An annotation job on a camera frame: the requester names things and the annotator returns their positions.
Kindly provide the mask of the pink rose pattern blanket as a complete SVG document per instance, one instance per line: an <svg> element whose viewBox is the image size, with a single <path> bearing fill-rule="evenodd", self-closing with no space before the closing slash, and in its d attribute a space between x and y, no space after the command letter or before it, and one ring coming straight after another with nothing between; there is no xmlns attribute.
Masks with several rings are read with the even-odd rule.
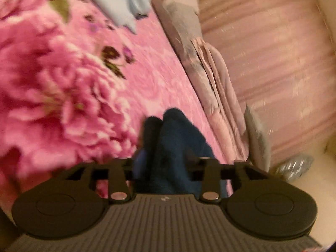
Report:
<svg viewBox="0 0 336 252"><path fill-rule="evenodd" d="M82 161L129 157L178 108L226 158L155 14L137 33L90 0L1 0L1 209Z"/></svg>

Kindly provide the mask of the silver patterned fabric item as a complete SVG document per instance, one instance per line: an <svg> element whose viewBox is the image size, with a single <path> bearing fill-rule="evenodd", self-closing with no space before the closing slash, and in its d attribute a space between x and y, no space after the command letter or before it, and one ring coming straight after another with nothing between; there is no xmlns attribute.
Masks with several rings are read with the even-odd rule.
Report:
<svg viewBox="0 0 336 252"><path fill-rule="evenodd" d="M314 157L311 155L298 154L286 159L281 164L279 164L274 169L273 174L275 177L283 181L293 182L307 173L313 162Z"/></svg>

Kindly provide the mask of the pink striped curtain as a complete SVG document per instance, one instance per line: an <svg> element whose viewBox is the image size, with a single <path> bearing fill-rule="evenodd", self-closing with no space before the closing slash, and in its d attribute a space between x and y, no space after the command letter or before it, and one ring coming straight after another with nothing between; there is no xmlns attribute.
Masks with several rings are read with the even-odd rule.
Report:
<svg viewBox="0 0 336 252"><path fill-rule="evenodd" d="M321 0L199 0L204 40L259 117L272 163L335 133L335 40Z"/></svg>

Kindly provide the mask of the beige pink folded quilt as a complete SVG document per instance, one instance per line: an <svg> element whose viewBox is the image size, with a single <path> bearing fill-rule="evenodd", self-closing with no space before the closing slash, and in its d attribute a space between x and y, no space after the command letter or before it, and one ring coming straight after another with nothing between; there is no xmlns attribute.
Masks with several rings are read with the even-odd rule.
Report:
<svg viewBox="0 0 336 252"><path fill-rule="evenodd" d="M226 163L269 171L270 146L256 113L240 104L221 53L202 37L198 0L152 0L205 111Z"/></svg>

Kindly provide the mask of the dark navy fleece garment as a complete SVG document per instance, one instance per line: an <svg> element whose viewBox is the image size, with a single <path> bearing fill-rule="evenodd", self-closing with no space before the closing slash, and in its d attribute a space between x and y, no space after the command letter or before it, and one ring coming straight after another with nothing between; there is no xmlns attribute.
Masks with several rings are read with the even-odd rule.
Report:
<svg viewBox="0 0 336 252"><path fill-rule="evenodd" d="M199 197L201 182L190 179L186 166L200 157L215 156L203 134L182 111L172 108L162 119L148 117L133 167L135 193Z"/></svg>

